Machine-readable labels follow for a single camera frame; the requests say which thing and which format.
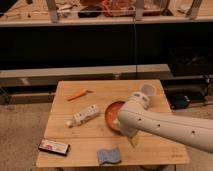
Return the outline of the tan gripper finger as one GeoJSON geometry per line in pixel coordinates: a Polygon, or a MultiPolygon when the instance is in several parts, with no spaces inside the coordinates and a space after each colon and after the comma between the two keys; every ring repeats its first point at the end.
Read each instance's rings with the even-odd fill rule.
{"type": "Polygon", "coordinates": [[[128,141],[130,142],[131,146],[135,148],[139,144],[139,135],[135,134],[134,136],[128,137],[128,141]]]}

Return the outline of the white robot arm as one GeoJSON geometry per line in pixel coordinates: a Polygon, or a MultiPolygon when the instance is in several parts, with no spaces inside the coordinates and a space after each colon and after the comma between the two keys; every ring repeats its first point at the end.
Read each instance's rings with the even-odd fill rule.
{"type": "Polygon", "coordinates": [[[213,154],[213,120],[152,112],[149,104],[142,92],[129,96],[117,114],[123,135],[145,131],[213,154]]]}

